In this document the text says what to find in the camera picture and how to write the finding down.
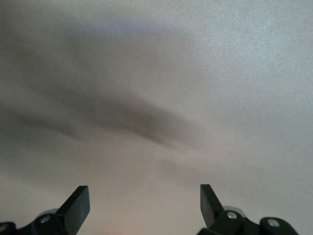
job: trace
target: gray surface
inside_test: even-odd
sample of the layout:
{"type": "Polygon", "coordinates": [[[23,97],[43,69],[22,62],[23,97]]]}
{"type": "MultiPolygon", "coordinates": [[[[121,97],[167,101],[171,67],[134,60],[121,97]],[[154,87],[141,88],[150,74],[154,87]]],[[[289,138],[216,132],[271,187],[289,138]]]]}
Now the gray surface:
{"type": "Polygon", "coordinates": [[[254,222],[311,233],[310,1],[0,8],[1,221],[89,185],[81,235],[193,235],[209,183],[254,222]]]}

